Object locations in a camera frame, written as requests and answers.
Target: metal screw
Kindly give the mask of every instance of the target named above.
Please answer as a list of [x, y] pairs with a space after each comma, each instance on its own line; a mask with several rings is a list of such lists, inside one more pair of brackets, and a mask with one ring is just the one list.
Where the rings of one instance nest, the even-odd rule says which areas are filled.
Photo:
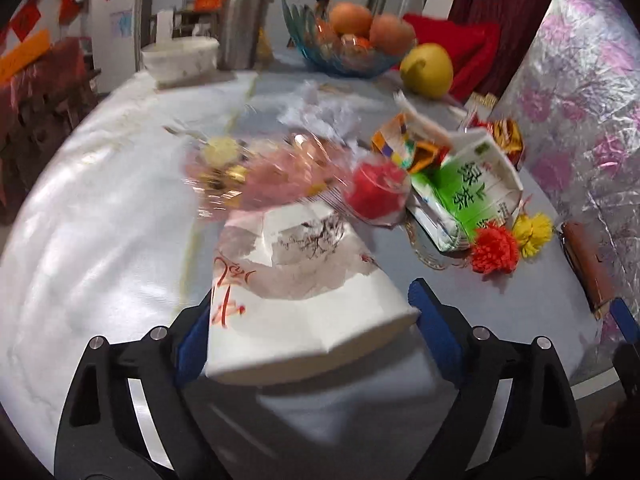
[[489, 332], [487, 327], [476, 326], [474, 327], [474, 337], [480, 341], [486, 341], [491, 337], [491, 332]]
[[151, 331], [151, 339], [153, 339], [154, 341], [158, 341], [158, 340], [164, 339], [164, 336], [166, 336], [166, 327], [165, 326], [156, 326]]
[[92, 337], [91, 341], [89, 341], [89, 348], [96, 350], [102, 346], [102, 343], [104, 343], [104, 338], [97, 335], [96, 337]]
[[543, 350], [549, 350], [551, 348], [551, 341], [549, 341], [549, 339], [544, 336], [536, 339], [536, 343], [538, 343], [538, 346]]

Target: white bowl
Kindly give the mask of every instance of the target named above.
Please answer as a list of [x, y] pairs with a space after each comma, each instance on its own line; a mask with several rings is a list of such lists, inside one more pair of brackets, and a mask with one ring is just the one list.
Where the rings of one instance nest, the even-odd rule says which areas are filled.
[[159, 84], [174, 84], [215, 70], [218, 46], [213, 38], [176, 38], [143, 48], [142, 61]]

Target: red diamond-shaped paper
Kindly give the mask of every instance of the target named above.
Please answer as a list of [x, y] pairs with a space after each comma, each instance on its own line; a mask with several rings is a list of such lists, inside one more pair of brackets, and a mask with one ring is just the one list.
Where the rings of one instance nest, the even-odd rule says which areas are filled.
[[40, 19], [40, 11], [35, 4], [25, 4], [15, 13], [11, 20], [11, 28], [20, 41], [24, 41]]

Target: silver floral covering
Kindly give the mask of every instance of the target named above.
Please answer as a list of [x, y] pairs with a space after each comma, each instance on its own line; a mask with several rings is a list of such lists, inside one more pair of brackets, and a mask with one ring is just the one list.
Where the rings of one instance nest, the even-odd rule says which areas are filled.
[[[640, 319], [640, 36], [618, 0], [552, 0], [492, 113], [519, 123], [526, 162], [560, 215], [588, 225]], [[605, 319], [585, 375], [622, 336]]]

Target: white paper bag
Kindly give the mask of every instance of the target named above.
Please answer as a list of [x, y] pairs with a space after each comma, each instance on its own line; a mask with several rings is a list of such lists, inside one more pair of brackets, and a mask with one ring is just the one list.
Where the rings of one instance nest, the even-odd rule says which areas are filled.
[[385, 345], [418, 310], [324, 203], [236, 212], [214, 261], [205, 374], [228, 384], [298, 381]]

